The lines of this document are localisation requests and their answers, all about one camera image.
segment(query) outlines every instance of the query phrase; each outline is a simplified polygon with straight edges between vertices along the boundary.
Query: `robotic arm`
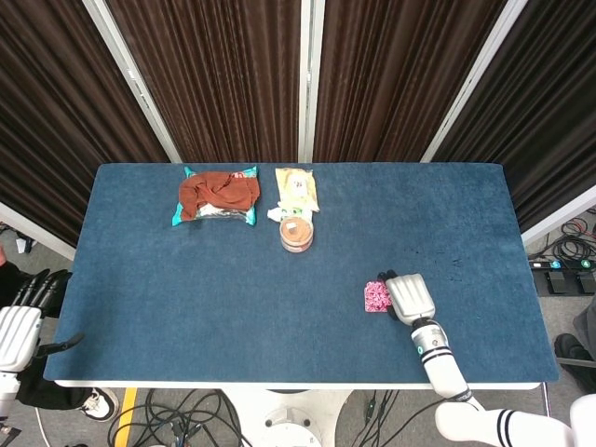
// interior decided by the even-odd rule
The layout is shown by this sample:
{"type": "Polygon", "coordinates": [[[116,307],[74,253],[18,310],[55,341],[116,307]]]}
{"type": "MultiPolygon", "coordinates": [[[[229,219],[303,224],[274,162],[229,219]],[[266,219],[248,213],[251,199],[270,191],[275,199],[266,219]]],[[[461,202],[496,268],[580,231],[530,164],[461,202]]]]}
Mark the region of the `robotic arm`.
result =
{"type": "MultiPolygon", "coordinates": [[[[388,310],[401,322],[412,326],[412,340],[430,384],[437,394],[447,400],[435,412],[435,422],[443,437],[456,441],[475,440],[496,447],[587,446],[575,443],[571,428],[556,419],[511,410],[485,411],[473,397],[460,372],[443,328],[432,319],[435,305],[422,276],[398,277],[389,270],[380,274],[379,278],[385,282],[391,296],[393,309],[388,310]]],[[[574,428],[576,431],[579,429],[575,423],[574,428]]],[[[594,428],[588,425],[582,428],[584,439],[594,442],[594,428]],[[593,437],[586,436],[587,431],[593,437]]]]}
{"type": "Polygon", "coordinates": [[[38,345],[46,310],[70,276],[66,270],[51,275],[44,270],[22,285],[11,306],[0,309],[0,429],[19,391],[17,374],[33,357],[63,351],[83,339],[78,333],[65,343],[38,345]]]}

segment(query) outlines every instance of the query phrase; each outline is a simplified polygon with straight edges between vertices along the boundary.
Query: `dark brown curtain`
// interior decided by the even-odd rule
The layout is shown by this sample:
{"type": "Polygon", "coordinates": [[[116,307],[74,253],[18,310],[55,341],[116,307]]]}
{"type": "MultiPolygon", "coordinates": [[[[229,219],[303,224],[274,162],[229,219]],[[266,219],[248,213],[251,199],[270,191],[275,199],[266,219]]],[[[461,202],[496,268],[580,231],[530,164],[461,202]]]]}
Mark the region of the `dark brown curtain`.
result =
{"type": "Polygon", "coordinates": [[[109,0],[184,161],[294,161],[301,0],[109,0]]]}
{"type": "Polygon", "coordinates": [[[316,161],[419,161],[505,1],[327,0],[316,161]]]}
{"type": "Polygon", "coordinates": [[[81,2],[0,1],[0,201],[75,245],[97,167],[168,161],[81,2]]]}
{"type": "Polygon", "coordinates": [[[531,0],[433,161],[505,167],[521,230],[596,184],[596,7],[531,0]]]}

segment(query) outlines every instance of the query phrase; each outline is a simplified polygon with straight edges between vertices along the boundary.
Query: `teal snack bag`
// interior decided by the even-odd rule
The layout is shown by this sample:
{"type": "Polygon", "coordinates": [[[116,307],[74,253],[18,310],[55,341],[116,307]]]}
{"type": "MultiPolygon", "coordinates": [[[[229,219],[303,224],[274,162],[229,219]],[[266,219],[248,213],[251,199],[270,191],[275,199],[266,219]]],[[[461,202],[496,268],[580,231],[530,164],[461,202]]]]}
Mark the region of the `teal snack bag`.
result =
{"type": "MultiPolygon", "coordinates": [[[[239,172],[235,172],[234,175],[242,176],[246,178],[256,178],[258,173],[258,169],[256,166],[253,166],[249,169],[244,169],[239,172]]],[[[196,175],[192,169],[188,168],[187,166],[184,167],[184,175],[188,179],[193,175],[196,175]]],[[[176,212],[174,213],[173,217],[171,218],[171,226],[176,226],[183,222],[182,220],[182,212],[183,206],[179,202],[178,206],[176,207],[176,212]]],[[[206,204],[198,209],[196,212],[196,216],[194,220],[199,219],[222,219],[222,218],[232,218],[232,219],[241,219],[246,222],[248,225],[255,226],[257,223],[257,213],[254,209],[254,205],[248,211],[243,210],[223,210],[221,208],[214,207],[211,204],[206,204]]]]}

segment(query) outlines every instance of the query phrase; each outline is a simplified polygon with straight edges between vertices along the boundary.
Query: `robot finger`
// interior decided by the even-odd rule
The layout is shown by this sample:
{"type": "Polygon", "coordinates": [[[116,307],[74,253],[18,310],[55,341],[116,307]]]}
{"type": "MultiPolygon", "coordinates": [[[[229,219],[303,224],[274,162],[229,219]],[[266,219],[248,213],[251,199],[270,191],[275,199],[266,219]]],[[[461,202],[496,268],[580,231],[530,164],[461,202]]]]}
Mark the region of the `robot finger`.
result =
{"type": "Polygon", "coordinates": [[[71,272],[66,270],[61,270],[59,273],[60,274],[56,276],[56,278],[49,284],[46,294],[42,296],[41,300],[37,304],[37,307],[42,310],[46,309],[46,307],[50,305],[54,297],[59,291],[63,290],[64,286],[73,275],[71,272]]]}
{"type": "Polygon", "coordinates": [[[33,278],[23,283],[23,285],[20,286],[19,291],[17,291],[17,295],[15,296],[12,305],[29,305],[31,295],[37,289],[38,284],[45,279],[48,273],[49,269],[47,268],[46,270],[42,270],[33,278]]]}
{"type": "Polygon", "coordinates": [[[58,285],[64,284],[64,277],[68,275],[66,270],[59,270],[54,272],[41,284],[35,291],[34,296],[30,300],[30,306],[43,308],[44,305],[52,298],[58,285]]]}

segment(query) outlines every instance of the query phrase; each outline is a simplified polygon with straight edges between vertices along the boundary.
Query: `pink sponge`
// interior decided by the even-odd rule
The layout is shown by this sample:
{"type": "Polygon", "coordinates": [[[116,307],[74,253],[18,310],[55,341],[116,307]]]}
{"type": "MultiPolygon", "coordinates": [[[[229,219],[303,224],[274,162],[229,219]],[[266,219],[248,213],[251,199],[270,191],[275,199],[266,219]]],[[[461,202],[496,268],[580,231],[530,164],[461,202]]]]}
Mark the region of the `pink sponge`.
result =
{"type": "Polygon", "coordinates": [[[382,281],[371,281],[364,288],[364,310],[367,312],[386,312],[391,305],[389,291],[382,281]]]}

